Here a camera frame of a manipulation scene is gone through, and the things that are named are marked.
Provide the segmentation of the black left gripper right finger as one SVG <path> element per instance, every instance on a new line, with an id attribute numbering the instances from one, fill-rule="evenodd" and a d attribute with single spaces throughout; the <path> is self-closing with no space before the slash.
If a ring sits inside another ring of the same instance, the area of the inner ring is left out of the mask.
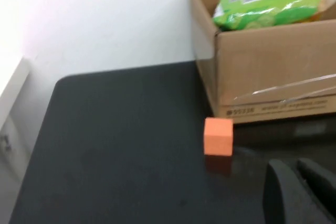
<path id="1" fill-rule="evenodd" d="M 324 215 L 335 223 L 335 173 L 308 158 L 300 158 L 297 171 Z"/>

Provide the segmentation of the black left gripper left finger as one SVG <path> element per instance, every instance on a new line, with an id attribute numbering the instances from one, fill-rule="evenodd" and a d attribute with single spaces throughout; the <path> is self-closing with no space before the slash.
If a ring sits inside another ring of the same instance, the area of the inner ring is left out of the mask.
<path id="1" fill-rule="evenodd" d="M 298 175 L 278 159 L 267 165 L 263 210 L 265 223 L 324 223 L 323 211 Z"/>

